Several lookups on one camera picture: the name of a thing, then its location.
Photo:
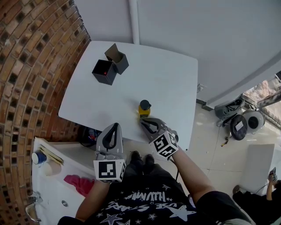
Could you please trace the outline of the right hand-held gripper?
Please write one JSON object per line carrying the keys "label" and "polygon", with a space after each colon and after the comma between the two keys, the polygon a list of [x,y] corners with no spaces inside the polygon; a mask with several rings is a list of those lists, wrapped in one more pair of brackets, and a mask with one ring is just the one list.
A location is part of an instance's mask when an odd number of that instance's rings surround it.
{"label": "right hand-held gripper", "polygon": [[147,117],[140,120],[140,126],[149,140],[150,147],[161,157],[169,159],[178,147],[178,134],[158,118]]}

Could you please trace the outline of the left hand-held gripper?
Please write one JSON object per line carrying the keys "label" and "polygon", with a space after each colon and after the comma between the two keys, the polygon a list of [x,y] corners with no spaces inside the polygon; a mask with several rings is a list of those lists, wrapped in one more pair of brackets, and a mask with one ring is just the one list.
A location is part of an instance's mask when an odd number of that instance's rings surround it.
{"label": "left hand-held gripper", "polygon": [[119,123],[105,128],[97,138],[95,177],[101,182],[122,182],[126,169],[126,155],[123,153],[122,130]]}

